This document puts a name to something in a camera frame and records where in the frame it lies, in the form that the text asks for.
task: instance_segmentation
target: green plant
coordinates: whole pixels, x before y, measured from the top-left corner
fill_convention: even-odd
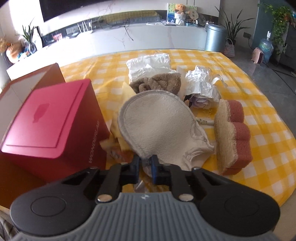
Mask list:
[[[287,6],[281,6],[275,8],[272,5],[266,3],[259,3],[258,6],[263,6],[265,8],[265,13],[271,12],[273,16],[273,26],[272,26],[272,43],[275,46],[276,54],[280,54],[279,46],[284,46],[284,40],[282,38],[283,34],[287,30],[287,23],[292,16],[291,9]]]
[[[28,43],[32,43],[32,37],[33,37],[33,33],[34,33],[34,26],[31,29],[32,21],[30,22],[30,24],[28,26],[28,31],[27,31],[27,27],[22,26],[22,29],[24,31],[24,34],[22,36],[27,40]]]
[[[240,21],[239,21],[239,20],[238,20],[238,19],[239,19],[239,16],[241,15],[241,13],[242,13],[242,11],[243,11],[243,10],[241,10],[240,13],[239,13],[238,16],[237,16],[237,19],[236,19],[235,23],[234,23],[233,20],[232,20],[232,14],[231,14],[231,21],[229,21],[229,19],[228,19],[226,13],[225,13],[225,11],[223,10],[222,7],[221,7],[221,9],[222,9],[224,15],[226,16],[226,19],[224,18],[222,12],[221,12],[217,7],[215,7],[215,8],[218,10],[218,12],[219,12],[219,13],[221,14],[221,16],[223,17],[223,19],[224,19],[224,21],[225,21],[225,23],[226,23],[226,27],[225,27],[224,25],[223,25],[223,26],[227,29],[228,38],[230,38],[232,41],[235,40],[235,38],[237,37],[237,33],[238,33],[240,30],[249,28],[249,27],[241,27],[241,24],[242,24],[243,22],[245,22],[245,21],[248,21],[248,20],[254,19],[254,18],[248,18],[248,19],[246,19],[246,20],[240,20]]]

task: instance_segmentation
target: pink box lid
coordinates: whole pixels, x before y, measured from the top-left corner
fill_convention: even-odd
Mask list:
[[[33,91],[14,119],[2,152],[56,158],[65,148],[73,120],[90,80]]]

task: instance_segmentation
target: red box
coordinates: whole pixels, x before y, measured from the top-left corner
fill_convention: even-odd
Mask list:
[[[109,138],[90,80],[33,91],[7,132],[7,159],[47,182],[84,168],[105,169]]]

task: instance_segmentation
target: pink sponge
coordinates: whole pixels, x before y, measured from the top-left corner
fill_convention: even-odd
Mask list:
[[[253,160],[251,133],[243,122],[244,110],[240,102],[220,100],[214,130],[218,168],[223,175],[235,175]]]

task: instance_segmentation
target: brown fuzzy cloth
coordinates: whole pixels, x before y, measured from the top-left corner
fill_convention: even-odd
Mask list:
[[[251,133],[243,122],[244,110],[240,102],[220,100],[214,131],[218,168],[222,175],[237,174],[253,159],[250,147]]]
[[[181,87],[181,75],[176,74],[156,74],[150,78],[143,77],[130,83],[136,94],[148,90],[165,90],[173,94],[178,94]]]

